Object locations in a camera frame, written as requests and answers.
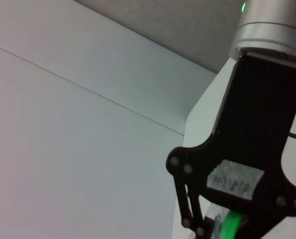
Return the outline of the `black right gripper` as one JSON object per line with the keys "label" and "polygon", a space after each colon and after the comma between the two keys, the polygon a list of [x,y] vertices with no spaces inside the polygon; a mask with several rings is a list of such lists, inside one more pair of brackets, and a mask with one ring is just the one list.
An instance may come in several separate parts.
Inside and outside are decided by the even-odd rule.
{"label": "black right gripper", "polygon": [[295,115],[296,68],[243,56],[209,138],[170,152],[172,176],[177,171],[205,183],[199,202],[208,238],[259,239],[296,217],[296,186],[281,164]]}

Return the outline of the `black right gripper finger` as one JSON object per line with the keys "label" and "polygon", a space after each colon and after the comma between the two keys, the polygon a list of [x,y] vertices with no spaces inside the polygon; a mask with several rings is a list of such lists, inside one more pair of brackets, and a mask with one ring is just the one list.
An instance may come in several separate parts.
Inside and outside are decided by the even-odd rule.
{"label": "black right gripper finger", "polygon": [[200,207],[199,196],[205,189],[205,183],[194,176],[185,176],[173,172],[173,179],[181,214],[181,224],[196,234],[197,239],[208,238],[208,229]]}

